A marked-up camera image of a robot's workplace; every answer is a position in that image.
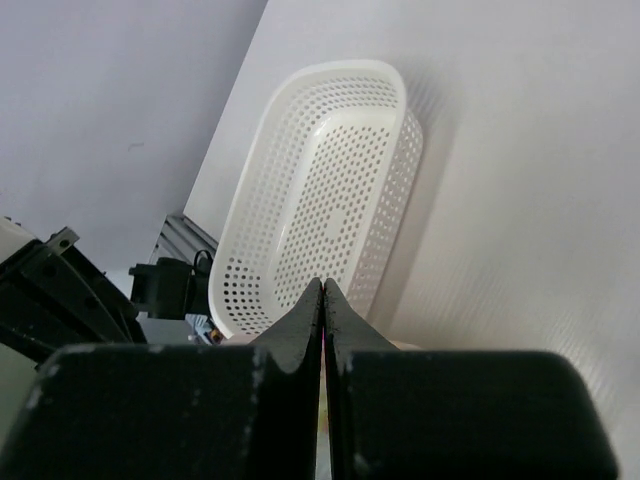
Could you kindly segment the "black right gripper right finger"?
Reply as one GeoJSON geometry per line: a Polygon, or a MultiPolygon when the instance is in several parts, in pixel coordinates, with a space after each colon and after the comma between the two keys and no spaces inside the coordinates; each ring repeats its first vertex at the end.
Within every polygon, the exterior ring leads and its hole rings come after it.
{"type": "Polygon", "coordinates": [[[549,351],[404,351],[324,285],[337,479],[615,479],[582,377],[549,351]]]}

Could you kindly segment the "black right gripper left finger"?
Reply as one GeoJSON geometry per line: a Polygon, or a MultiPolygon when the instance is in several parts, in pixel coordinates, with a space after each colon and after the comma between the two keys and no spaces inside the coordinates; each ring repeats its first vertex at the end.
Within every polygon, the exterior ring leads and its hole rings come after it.
{"type": "Polygon", "coordinates": [[[5,479],[310,479],[323,287],[245,345],[72,345],[41,368],[5,479]]]}

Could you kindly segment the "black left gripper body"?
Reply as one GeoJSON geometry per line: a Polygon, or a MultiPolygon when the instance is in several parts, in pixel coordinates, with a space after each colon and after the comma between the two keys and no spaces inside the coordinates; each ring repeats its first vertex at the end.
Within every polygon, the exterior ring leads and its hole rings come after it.
{"type": "Polygon", "coordinates": [[[72,344],[145,344],[138,309],[65,227],[43,241],[1,219],[1,343],[40,367],[72,344]]]}

